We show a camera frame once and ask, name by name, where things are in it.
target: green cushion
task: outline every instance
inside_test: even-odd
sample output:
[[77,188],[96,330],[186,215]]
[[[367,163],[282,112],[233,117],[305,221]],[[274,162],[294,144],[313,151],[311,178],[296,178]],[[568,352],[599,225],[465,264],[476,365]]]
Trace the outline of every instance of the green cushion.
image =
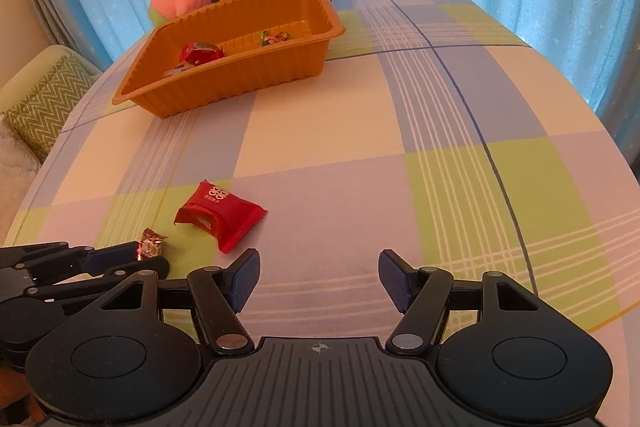
[[78,60],[65,55],[27,96],[5,113],[5,120],[44,162],[69,113],[94,81]]

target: plaid tablecloth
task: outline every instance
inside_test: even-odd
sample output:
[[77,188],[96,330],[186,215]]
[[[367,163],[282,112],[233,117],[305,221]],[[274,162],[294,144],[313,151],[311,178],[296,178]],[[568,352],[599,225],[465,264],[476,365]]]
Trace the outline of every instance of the plaid tablecloth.
[[[601,417],[640,425],[640,188],[600,122],[470,0],[333,1],[348,31],[319,77],[166,120],[110,105],[133,46],[67,121],[8,244],[104,247],[151,227],[172,277],[258,248],[241,316],[256,338],[386,338],[384,248],[464,279],[502,270],[607,347]],[[205,178],[269,211],[231,255],[173,225]]]

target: triangular cutout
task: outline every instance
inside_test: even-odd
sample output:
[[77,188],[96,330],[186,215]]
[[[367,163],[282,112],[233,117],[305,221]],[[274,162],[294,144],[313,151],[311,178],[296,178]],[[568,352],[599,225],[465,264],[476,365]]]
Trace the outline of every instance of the triangular cutout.
[[510,284],[498,283],[498,304],[501,310],[534,312],[538,309],[529,302],[523,295],[516,291]]
[[103,304],[103,310],[137,310],[142,306],[142,282],[135,282]]

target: white fluffy blanket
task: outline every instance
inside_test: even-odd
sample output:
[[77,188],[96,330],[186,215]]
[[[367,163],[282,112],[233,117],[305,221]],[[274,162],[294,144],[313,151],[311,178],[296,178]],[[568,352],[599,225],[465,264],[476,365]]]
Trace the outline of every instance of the white fluffy blanket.
[[0,247],[40,164],[0,114]]

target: red candy package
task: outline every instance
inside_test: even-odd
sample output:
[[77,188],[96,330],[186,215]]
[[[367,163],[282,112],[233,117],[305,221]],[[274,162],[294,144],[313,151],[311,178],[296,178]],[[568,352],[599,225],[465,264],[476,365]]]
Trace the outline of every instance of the red candy package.
[[220,251],[229,253],[266,213],[261,206],[204,180],[189,201],[180,207],[174,224],[191,223],[206,230],[218,240]]
[[178,60],[180,62],[187,62],[193,66],[199,66],[224,56],[225,54],[223,54],[222,50],[213,44],[194,42],[182,48]]

